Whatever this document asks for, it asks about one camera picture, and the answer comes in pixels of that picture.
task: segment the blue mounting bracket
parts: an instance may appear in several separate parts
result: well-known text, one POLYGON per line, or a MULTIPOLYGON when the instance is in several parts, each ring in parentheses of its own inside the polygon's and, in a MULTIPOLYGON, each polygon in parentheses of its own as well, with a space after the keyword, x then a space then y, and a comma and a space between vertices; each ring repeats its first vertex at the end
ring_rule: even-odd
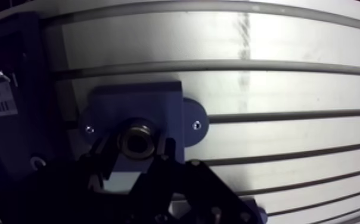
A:
MULTIPOLYGON (((181 82, 100 86, 89 94, 88 102, 80 117, 79 129, 89 144, 117 133, 118 129, 128 128, 139 132, 137 138, 150 134, 152 142, 159 141, 158 135, 174 139, 175 158, 183 163, 184 148, 200 142, 209 128, 205 109, 197 101, 183 97, 181 82)), ((123 138, 129 140, 126 133, 118 135, 119 145, 123 138)), ((160 153, 157 147, 151 147, 146 154, 124 148, 114 171, 145 172, 152 155, 160 153)))

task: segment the screw hole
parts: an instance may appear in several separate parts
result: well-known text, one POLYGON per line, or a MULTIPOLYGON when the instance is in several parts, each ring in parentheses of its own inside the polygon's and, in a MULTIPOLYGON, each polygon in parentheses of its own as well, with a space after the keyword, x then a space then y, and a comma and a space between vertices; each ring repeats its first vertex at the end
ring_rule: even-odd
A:
POLYGON ((193 123, 193 129, 194 129, 194 130, 200 130, 201 127, 202 127, 202 125, 201 125, 201 122, 200 122, 199 120, 197 120, 197 121, 195 121, 195 122, 193 123))

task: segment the bolt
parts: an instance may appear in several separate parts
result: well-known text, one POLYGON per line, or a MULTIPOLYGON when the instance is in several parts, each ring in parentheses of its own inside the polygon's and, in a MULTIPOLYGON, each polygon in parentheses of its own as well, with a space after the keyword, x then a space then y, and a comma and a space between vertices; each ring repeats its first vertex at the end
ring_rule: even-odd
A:
POLYGON ((246 212, 242 212, 240 214, 240 218, 243 222, 248 222, 250 220, 251 216, 246 212))
POLYGON ((194 130, 200 130, 202 127, 201 125, 201 122, 199 120, 196 120, 194 123, 193 123, 193 129, 194 130))
POLYGON ((157 216, 155 216, 155 221, 157 223, 165 223, 167 222, 167 216, 164 214, 158 214, 157 216))
POLYGON ((191 160, 193 166, 198 166, 201 162, 199 160, 191 160))
POLYGON ((94 130, 94 128, 93 128, 92 126, 87 125, 87 126, 85 127, 85 132, 88 133, 88 134, 92 134, 92 133, 95 132, 95 130, 94 130))

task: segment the metal pin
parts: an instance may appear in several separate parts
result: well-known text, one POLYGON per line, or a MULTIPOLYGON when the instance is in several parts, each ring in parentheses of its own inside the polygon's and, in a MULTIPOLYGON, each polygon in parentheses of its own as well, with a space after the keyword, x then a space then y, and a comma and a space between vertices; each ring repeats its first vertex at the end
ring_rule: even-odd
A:
POLYGON ((218 207, 213 207, 211 209, 212 214, 215 217, 215 222, 214 224, 220 224, 221 223, 221 218, 222 218, 222 210, 218 207))
POLYGON ((0 71, 0 78, 5 79, 7 82, 10 82, 10 78, 4 74, 3 71, 0 71))

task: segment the screw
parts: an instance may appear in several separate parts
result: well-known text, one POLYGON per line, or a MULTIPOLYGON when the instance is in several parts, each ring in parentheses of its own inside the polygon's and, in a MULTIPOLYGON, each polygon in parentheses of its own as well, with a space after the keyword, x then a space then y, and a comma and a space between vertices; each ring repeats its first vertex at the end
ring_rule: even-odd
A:
POLYGON ((4 74, 3 71, 0 71, 0 78, 5 79, 7 82, 10 82, 10 78, 4 74))
POLYGON ((251 216, 246 212, 242 212, 240 214, 240 218, 243 222, 248 222, 250 220, 251 216))
POLYGON ((165 222, 167 222, 167 216, 164 214, 157 214, 155 216, 155 221, 157 223, 165 223, 165 222))
POLYGON ((199 120, 196 120, 194 123, 193 123, 193 129, 194 130, 200 130, 202 127, 201 125, 201 122, 199 120))
POLYGON ((94 130, 94 128, 93 128, 92 126, 87 125, 87 126, 85 127, 85 132, 88 133, 88 134, 92 134, 92 133, 95 132, 95 130, 94 130))
POLYGON ((199 160, 191 160, 193 166, 198 166, 201 162, 199 160))

